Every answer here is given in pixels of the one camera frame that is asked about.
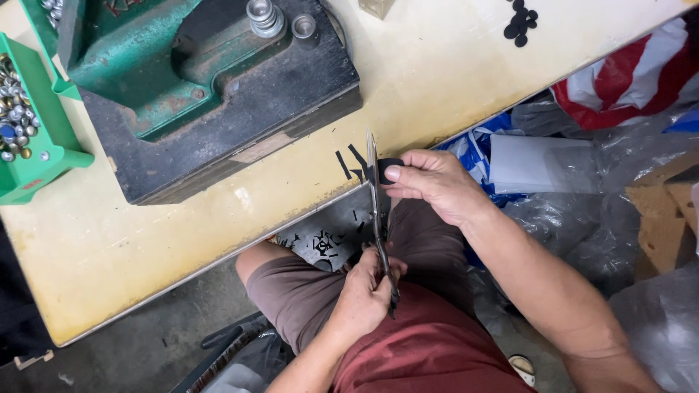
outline fingernail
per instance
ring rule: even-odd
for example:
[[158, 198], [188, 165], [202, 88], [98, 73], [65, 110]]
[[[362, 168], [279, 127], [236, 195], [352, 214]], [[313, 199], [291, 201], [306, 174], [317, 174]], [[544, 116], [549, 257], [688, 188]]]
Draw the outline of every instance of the fingernail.
[[401, 176], [401, 168], [399, 168], [398, 165], [391, 165], [386, 168], [384, 174], [389, 180], [396, 181]]

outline forearm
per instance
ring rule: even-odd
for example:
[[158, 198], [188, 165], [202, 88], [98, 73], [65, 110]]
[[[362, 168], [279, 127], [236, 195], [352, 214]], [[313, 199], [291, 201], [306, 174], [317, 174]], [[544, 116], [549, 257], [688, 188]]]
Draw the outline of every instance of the forearm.
[[267, 393], [327, 393], [347, 349], [332, 329], [323, 328], [272, 382]]
[[512, 303], [561, 352], [594, 358], [627, 351], [599, 292], [514, 220], [493, 206], [461, 231]]

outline green plastic bin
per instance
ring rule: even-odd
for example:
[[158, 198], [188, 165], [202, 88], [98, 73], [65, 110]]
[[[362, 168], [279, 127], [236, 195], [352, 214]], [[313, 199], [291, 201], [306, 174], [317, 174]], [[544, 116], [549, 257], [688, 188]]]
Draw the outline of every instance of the green plastic bin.
[[[12, 162], [0, 160], [0, 205], [20, 205], [31, 201], [39, 188], [72, 168], [85, 168], [94, 157], [81, 152], [73, 127], [58, 96], [51, 90], [51, 79], [39, 54], [0, 33], [0, 53], [7, 53], [20, 76], [41, 126], [25, 146], [31, 157], [19, 155]], [[48, 160], [41, 159], [47, 152]]]
[[43, 54], [46, 56], [48, 64], [51, 67], [51, 72], [53, 73], [53, 85], [51, 86], [51, 90], [56, 94], [82, 101], [80, 93], [78, 92], [78, 87], [75, 86], [74, 83], [66, 82], [51, 60], [56, 55], [58, 32], [55, 31], [48, 22], [48, 18], [46, 17], [48, 12], [41, 6], [41, 0], [20, 0], [20, 3], [24, 8], [24, 13], [26, 13], [27, 18], [29, 18], [31, 28], [38, 37]]

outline table surface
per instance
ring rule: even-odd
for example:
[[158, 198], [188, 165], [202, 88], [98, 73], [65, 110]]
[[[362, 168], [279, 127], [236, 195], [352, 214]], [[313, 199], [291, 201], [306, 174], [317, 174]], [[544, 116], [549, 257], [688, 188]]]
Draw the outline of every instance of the table surface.
[[[539, 27], [520, 49], [503, 36], [514, 15], [505, 0], [398, 0], [383, 21], [331, 0], [353, 42], [362, 110], [183, 203], [131, 206], [85, 107], [62, 97], [95, 163], [0, 215], [53, 341], [66, 345], [356, 189], [335, 151], [358, 169], [347, 146], [365, 154], [367, 126], [383, 157], [434, 145], [698, 2], [527, 0]], [[10, 38], [38, 49], [17, 0], [0, 13]]]

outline brown shorts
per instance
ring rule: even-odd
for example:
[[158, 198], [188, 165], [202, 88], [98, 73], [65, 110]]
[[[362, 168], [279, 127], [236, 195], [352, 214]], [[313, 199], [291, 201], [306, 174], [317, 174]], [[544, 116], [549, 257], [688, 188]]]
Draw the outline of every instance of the brown shorts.
[[[408, 265], [401, 280], [435, 292], [475, 318], [459, 228], [442, 221], [425, 201], [404, 199], [391, 212], [388, 240], [394, 242], [389, 255]], [[345, 275], [322, 271], [301, 257], [284, 257], [257, 268], [247, 284], [248, 296], [298, 354], [330, 317]]]

